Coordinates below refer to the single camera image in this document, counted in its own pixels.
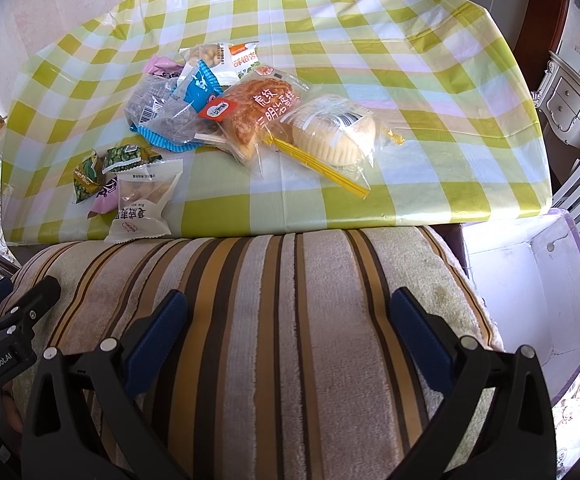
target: plastic tablecloth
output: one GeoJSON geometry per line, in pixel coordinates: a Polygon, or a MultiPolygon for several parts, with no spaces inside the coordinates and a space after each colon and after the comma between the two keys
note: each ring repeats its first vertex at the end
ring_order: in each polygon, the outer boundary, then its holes
{"type": "Polygon", "coordinates": [[[152,54],[258,40],[262,62],[382,110],[406,142],[366,168],[362,200],[269,150],[264,177],[227,153],[180,155],[164,214],[179,237],[516,218],[548,209],[538,117],[490,15],[466,0],[126,0],[31,57],[3,150],[10,243],[104,238],[72,171],[132,134],[124,102],[152,54]]]}

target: striped fabric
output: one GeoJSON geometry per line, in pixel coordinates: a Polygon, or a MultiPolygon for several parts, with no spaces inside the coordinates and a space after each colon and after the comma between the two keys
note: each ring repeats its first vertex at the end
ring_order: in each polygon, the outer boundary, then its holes
{"type": "MultiPolygon", "coordinates": [[[[62,298],[38,325],[38,352],[91,350],[171,288],[185,293],[192,323],[140,405],[195,480],[385,479],[440,402],[388,320],[398,286],[458,334],[500,347],[483,303],[428,228],[61,244],[21,269],[0,314],[46,274],[60,280],[62,298]]],[[[22,412],[33,372],[14,387],[22,412]]],[[[122,462],[96,400],[88,403],[122,462]]],[[[487,405],[456,460],[468,456],[487,405]]]]}

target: screw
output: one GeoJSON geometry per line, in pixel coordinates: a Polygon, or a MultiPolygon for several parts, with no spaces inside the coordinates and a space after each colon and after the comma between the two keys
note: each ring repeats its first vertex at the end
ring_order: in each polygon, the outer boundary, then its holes
{"type": "Polygon", "coordinates": [[[534,348],[530,345],[521,345],[521,355],[528,359],[532,359],[535,355],[534,348]]]}
{"type": "Polygon", "coordinates": [[[466,350],[476,350],[479,346],[477,340],[471,335],[464,335],[461,339],[459,339],[459,342],[466,350]]]}
{"type": "Polygon", "coordinates": [[[56,355],[56,348],[54,346],[48,347],[44,350],[44,359],[52,359],[56,355]]]}
{"type": "Polygon", "coordinates": [[[104,352],[110,352],[116,348],[116,339],[113,337],[109,337],[108,339],[104,339],[101,344],[99,345],[104,352]]]}

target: purple snack package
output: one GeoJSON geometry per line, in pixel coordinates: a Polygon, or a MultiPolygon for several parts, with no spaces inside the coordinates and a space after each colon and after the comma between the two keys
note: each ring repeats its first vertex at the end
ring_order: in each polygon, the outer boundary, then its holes
{"type": "Polygon", "coordinates": [[[119,192],[116,188],[116,177],[107,183],[96,195],[88,218],[103,215],[119,207],[119,192]]]}
{"type": "Polygon", "coordinates": [[[152,54],[150,61],[144,66],[144,74],[153,74],[166,79],[178,78],[183,70],[183,65],[171,60],[167,56],[152,54]]]}

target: cardboard box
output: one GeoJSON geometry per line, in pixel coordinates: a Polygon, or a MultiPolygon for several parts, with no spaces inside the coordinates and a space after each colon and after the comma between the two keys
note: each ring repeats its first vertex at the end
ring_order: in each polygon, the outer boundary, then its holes
{"type": "Polygon", "coordinates": [[[580,372],[580,235],[567,211],[462,227],[468,275],[506,351],[537,352],[555,404],[580,372]]]}

